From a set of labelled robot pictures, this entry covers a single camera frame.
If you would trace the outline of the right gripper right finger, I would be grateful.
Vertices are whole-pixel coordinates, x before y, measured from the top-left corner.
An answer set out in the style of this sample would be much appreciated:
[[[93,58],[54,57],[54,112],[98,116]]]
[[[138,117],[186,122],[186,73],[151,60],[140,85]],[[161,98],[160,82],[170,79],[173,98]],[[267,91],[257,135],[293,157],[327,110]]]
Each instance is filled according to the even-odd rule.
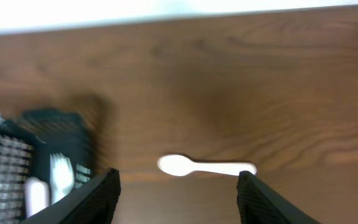
[[[243,224],[318,224],[248,171],[239,173],[237,206]]]

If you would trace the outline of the white spoon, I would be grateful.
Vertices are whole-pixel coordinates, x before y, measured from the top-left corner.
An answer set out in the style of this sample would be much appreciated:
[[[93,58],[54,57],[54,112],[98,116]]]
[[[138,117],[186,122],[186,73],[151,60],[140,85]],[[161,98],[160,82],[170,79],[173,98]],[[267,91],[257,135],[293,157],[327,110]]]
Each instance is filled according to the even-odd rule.
[[[256,175],[257,168],[249,162],[196,162],[179,154],[168,154],[157,161],[158,168],[166,174],[183,177],[192,172],[211,172],[224,175],[239,175],[242,171]]]

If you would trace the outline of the white fork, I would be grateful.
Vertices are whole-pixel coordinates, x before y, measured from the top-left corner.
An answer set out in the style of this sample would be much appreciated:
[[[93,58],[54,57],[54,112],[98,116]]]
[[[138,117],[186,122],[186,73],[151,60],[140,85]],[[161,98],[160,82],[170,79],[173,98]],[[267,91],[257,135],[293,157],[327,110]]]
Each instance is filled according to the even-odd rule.
[[[25,212],[29,218],[50,205],[49,186],[36,177],[30,177],[24,185]]]
[[[51,204],[66,197],[74,187],[74,171],[71,160],[63,154],[50,155]]]

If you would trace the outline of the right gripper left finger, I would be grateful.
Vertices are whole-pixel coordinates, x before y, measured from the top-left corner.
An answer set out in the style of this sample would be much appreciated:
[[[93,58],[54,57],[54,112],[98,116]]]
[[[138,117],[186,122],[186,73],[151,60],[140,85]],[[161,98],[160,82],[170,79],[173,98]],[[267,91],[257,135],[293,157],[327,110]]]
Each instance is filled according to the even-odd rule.
[[[109,168],[21,224],[111,224],[120,194],[119,171]]]

